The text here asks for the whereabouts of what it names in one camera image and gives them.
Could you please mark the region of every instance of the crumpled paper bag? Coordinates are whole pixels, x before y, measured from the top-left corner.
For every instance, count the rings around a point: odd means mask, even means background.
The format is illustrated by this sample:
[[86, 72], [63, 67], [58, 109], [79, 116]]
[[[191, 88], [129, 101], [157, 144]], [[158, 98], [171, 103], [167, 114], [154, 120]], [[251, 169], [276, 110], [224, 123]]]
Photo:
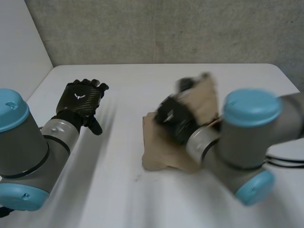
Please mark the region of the crumpled paper bag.
[[[192, 111], [200, 125], [218, 118], [217, 94], [211, 75], [204, 75], [192, 89], [175, 96]], [[143, 167], [151, 171], [169, 167], [189, 173], [200, 170], [201, 166], [186, 153], [186, 147], [174, 142], [166, 131], [155, 123], [154, 116], [155, 113], [148, 113], [142, 120]]]

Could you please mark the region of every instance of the white logo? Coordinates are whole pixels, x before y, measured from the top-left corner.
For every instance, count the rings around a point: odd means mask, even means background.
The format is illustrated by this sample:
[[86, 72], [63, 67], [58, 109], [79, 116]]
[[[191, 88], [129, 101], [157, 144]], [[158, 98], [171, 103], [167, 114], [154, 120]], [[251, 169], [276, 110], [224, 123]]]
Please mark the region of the white logo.
[[77, 96], [77, 94], [74, 94], [75, 95], [75, 97], [77, 98], [77, 100], [79, 100], [80, 98], [83, 98], [83, 97], [85, 97], [86, 95], [83, 95], [83, 96]]

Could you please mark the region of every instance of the gray wall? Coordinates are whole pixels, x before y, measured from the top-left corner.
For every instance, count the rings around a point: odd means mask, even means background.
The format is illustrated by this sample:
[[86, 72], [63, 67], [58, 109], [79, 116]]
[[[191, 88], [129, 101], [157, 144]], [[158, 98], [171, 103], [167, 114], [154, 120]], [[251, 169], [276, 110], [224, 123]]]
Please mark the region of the gray wall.
[[26, 0], [26, 4], [54, 66], [271, 63], [304, 90], [303, 0]]

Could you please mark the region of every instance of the blue joint cap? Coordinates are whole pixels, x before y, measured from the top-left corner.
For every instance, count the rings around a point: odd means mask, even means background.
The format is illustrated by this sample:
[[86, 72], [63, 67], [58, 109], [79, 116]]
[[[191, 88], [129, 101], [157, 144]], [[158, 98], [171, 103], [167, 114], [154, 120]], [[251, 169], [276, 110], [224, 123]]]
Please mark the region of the blue joint cap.
[[0, 204], [13, 210], [38, 210], [48, 197], [48, 192], [29, 185], [0, 184]]
[[266, 170], [242, 185], [235, 193], [235, 197], [245, 206], [251, 206], [263, 200], [271, 192], [274, 184], [274, 175]]
[[239, 89], [226, 97], [223, 118], [236, 126], [259, 127], [275, 120], [281, 111], [281, 101], [274, 94], [260, 89]]
[[28, 115], [29, 106], [19, 93], [0, 89], [0, 133], [18, 126]]

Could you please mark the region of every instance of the white tabletop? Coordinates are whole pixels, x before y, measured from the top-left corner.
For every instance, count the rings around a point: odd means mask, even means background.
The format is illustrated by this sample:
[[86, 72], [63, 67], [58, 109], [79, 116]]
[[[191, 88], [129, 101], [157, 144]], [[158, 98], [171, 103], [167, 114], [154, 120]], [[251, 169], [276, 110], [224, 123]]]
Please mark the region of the white tabletop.
[[[104, 133], [83, 128], [75, 149], [44, 207], [12, 212], [6, 228], [302, 228], [302, 171], [269, 167], [276, 175], [263, 202], [244, 207], [207, 171], [149, 172], [142, 168], [142, 117], [173, 92], [174, 82], [210, 71], [219, 104], [231, 91], [263, 88], [284, 95], [296, 87], [269, 64], [58, 66], [28, 104], [39, 126], [55, 115], [67, 83], [93, 79], [109, 85], [97, 111]], [[270, 153], [304, 158], [304, 141], [273, 146]]]

